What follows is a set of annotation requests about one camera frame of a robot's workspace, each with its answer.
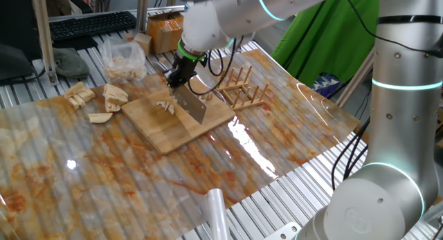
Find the knife blade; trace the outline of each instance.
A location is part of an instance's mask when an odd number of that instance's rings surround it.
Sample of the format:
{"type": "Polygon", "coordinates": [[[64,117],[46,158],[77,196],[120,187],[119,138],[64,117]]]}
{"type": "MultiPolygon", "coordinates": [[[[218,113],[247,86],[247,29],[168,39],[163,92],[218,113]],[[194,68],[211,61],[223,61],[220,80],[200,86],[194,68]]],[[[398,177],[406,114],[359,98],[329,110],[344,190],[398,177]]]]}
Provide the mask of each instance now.
{"type": "Polygon", "coordinates": [[[200,101],[189,89],[180,86],[172,90],[171,95],[177,100],[177,103],[194,118],[199,124],[203,123],[206,114],[206,105],[200,101]]]}

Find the metal table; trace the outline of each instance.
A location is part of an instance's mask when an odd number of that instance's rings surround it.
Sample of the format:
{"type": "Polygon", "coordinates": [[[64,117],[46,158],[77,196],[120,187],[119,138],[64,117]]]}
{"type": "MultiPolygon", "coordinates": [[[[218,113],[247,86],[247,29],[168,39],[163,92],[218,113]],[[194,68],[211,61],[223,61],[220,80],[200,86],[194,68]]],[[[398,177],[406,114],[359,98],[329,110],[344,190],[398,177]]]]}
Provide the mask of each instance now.
{"type": "MultiPolygon", "coordinates": [[[[182,9],[183,7],[149,9],[149,15],[155,15],[171,9],[182,9]]],[[[95,36],[94,39],[100,47],[108,37],[123,37],[127,30],[95,36]]],[[[242,51],[261,49],[255,42],[250,42],[242,47],[242,51]]],[[[102,86],[106,83],[103,73],[102,58],[98,48],[79,50],[78,53],[88,64],[91,71],[90,77],[81,80],[89,87],[102,86]]],[[[223,57],[229,56],[228,50],[222,52],[223,57]]],[[[147,57],[146,68],[148,74],[156,73],[152,63],[160,58],[166,58],[167,66],[171,67],[173,61],[172,53],[161,55],[153,54],[147,57]]],[[[43,67],[42,60],[33,62],[36,73],[43,67]]],[[[60,77],[60,85],[51,86],[47,77],[43,76],[34,82],[27,84],[15,84],[0,87],[0,109],[17,106],[27,102],[34,102],[46,98],[52,98],[64,94],[71,85],[80,80],[60,77]]],[[[315,215],[315,213],[329,203],[332,195],[331,169],[334,161],[343,150],[347,142],[354,134],[349,135],[347,141],[339,144],[317,158],[305,163],[301,167],[289,172],[285,176],[262,188],[252,196],[244,199],[227,210],[228,224],[230,227],[230,239],[264,239],[274,232],[270,239],[281,239],[285,234],[286,239],[291,239],[296,232],[315,215]]],[[[360,142],[358,149],[365,147],[360,142]]],[[[339,163],[335,175],[339,184],[343,178],[343,171],[350,155],[351,148],[339,163]]],[[[361,168],[365,156],[356,165],[361,168]]],[[[420,221],[404,239],[430,239],[436,229],[424,221],[420,221]]],[[[205,223],[193,231],[182,236],[182,239],[210,239],[210,226],[205,223]]]]}

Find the green backdrop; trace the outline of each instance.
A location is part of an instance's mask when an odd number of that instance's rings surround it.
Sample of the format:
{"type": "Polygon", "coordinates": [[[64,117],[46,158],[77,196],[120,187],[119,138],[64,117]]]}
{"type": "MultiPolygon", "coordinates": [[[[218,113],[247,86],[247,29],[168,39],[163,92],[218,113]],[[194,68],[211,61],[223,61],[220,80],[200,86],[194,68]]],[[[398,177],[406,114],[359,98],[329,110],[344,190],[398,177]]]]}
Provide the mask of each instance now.
{"type": "MultiPolygon", "coordinates": [[[[375,33],[379,0],[351,0],[375,33]]],[[[296,16],[272,57],[292,76],[312,86],[321,73],[347,82],[374,45],[347,0],[326,0],[296,16]]]]}

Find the table surface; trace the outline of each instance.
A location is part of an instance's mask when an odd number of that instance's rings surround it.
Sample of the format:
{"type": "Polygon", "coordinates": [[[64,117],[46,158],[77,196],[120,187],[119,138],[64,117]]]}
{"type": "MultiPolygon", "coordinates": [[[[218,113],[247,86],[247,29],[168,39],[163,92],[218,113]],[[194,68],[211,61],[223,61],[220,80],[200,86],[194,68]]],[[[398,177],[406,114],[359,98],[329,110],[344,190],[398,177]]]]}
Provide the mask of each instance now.
{"type": "MultiPolygon", "coordinates": [[[[95,40],[102,44],[124,33],[95,40]]],[[[207,239],[210,227],[200,225],[203,219],[197,207],[213,187],[223,189],[227,206],[235,204],[228,210],[233,239],[264,238],[290,221],[304,225],[329,202],[330,167],[356,121],[282,68],[274,68],[275,62],[256,48],[255,43],[243,47],[235,66],[252,64],[251,82],[271,83],[265,96],[268,102],[238,113],[234,121],[169,156],[156,154],[120,113],[107,126],[87,123],[88,112],[102,111],[101,87],[94,89],[99,98],[80,111],[56,97],[78,80],[62,78],[59,86],[49,86],[40,78],[0,87],[0,106],[9,108],[0,112],[0,131],[6,136],[0,136],[0,151],[9,157],[2,157],[3,166],[9,168],[3,169],[0,194],[12,208],[1,208],[9,216],[8,223],[1,223],[3,232],[15,229],[43,238],[49,232],[70,232],[73,239],[118,239],[119,235],[207,239]],[[53,99],[28,103],[44,98],[53,99]],[[143,221],[156,225],[156,230],[139,223],[143,221]]],[[[91,69],[85,84],[91,88],[105,84],[98,49],[79,54],[91,69]]],[[[171,53],[148,56],[149,74],[155,73],[152,62],[160,57],[172,61],[171,53]]],[[[37,71],[42,69],[41,60],[33,64],[37,71]]],[[[203,79],[209,77],[204,69],[197,71],[203,79]]],[[[134,100],[162,85],[161,76],[151,75],[122,87],[134,100]]],[[[341,163],[338,179],[343,167],[341,163]]],[[[428,239],[433,231],[419,223],[408,236],[428,239]]]]}

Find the gray cloth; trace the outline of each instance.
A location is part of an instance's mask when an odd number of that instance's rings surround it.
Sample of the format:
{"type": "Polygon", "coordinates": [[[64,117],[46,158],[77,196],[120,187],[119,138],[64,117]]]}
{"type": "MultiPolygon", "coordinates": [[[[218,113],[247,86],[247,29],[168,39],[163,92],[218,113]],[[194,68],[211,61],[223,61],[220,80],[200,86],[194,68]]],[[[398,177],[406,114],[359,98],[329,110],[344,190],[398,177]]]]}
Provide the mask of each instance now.
{"type": "Polygon", "coordinates": [[[54,60],[57,64],[55,72],[58,75],[70,78],[86,78],[89,76],[88,65],[74,48],[54,48],[53,50],[54,60]]]}

